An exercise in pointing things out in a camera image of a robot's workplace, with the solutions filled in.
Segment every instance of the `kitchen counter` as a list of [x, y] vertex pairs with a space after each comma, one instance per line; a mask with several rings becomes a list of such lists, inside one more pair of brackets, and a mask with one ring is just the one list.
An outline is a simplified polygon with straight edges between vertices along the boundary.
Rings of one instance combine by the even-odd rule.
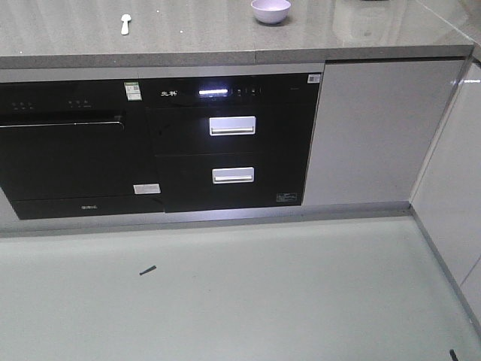
[[[473, 49], [421, 0], [295, 0], [278, 26], [257, 22], [250, 0], [34, 3], [4, 4], [0, 68], [318, 62], [467, 56]], [[122, 36], [127, 13], [130, 34]]]
[[481, 59], [481, 2], [479, 0], [419, 0], [422, 5], [466, 35], [474, 43], [473, 56]]

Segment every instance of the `floor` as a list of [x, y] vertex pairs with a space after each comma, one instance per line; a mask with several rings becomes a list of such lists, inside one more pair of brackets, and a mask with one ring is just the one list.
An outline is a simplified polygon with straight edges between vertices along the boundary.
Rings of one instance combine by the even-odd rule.
[[4, 236], [0, 275], [9, 361], [481, 359], [411, 217]]

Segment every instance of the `appliance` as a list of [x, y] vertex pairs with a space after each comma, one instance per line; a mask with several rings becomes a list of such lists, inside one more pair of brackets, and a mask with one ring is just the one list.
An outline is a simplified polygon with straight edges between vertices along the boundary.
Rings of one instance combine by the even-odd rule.
[[300, 205], [322, 73], [0, 84], [20, 219]]

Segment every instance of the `black debris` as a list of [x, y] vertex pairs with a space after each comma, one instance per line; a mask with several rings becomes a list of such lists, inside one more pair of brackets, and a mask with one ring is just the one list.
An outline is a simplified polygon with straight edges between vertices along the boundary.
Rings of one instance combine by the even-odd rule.
[[153, 271], [153, 270], [156, 269], [156, 268], [157, 268], [157, 267], [153, 265], [152, 267], [150, 267], [150, 268], [146, 269], [145, 271], [139, 273], [139, 275], [140, 275], [140, 276], [145, 275], [146, 273], [149, 273], [149, 272]]
[[458, 361], [458, 357], [456, 356], [456, 352], [454, 352], [454, 350], [449, 350], [449, 355], [451, 355], [452, 361]]

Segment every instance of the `illuminated display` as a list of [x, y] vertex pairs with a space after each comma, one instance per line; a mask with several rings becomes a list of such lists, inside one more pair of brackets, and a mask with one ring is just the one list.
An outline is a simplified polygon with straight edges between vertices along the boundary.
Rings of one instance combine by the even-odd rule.
[[227, 96], [227, 89], [209, 89], [209, 90], [199, 90], [198, 94], [201, 97], [214, 97], [214, 96]]

